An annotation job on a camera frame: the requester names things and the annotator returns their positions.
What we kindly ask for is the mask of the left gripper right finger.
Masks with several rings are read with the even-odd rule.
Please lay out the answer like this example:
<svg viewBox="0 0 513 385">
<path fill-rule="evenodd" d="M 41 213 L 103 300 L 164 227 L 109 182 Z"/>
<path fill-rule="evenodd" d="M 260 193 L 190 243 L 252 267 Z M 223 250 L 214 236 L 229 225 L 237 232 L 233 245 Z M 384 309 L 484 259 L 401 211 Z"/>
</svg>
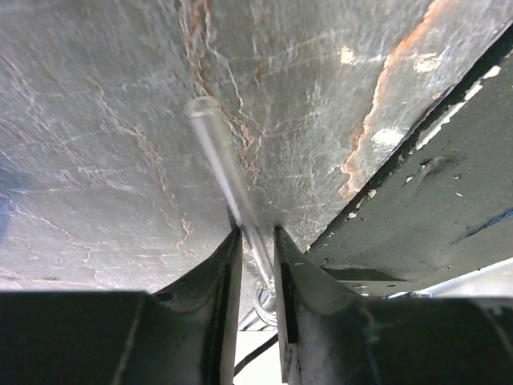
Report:
<svg viewBox="0 0 513 385">
<path fill-rule="evenodd" d="M 509 384 L 509 298 L 364 297 L 274 230 L 281 377 L 288 384 Z"/>
</svg>

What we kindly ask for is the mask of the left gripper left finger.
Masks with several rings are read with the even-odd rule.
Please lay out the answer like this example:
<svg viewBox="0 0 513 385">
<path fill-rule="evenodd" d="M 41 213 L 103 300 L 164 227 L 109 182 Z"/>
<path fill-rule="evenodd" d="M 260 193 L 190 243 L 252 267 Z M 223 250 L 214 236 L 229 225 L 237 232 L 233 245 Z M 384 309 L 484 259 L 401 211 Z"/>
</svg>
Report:
<svg viewBox="0 0 513 385">
<path fill-rule="evenodd" d="M 242 240 L 154 294 L 1 294 L 4 384 L 230 384 Z"/>
</svg>

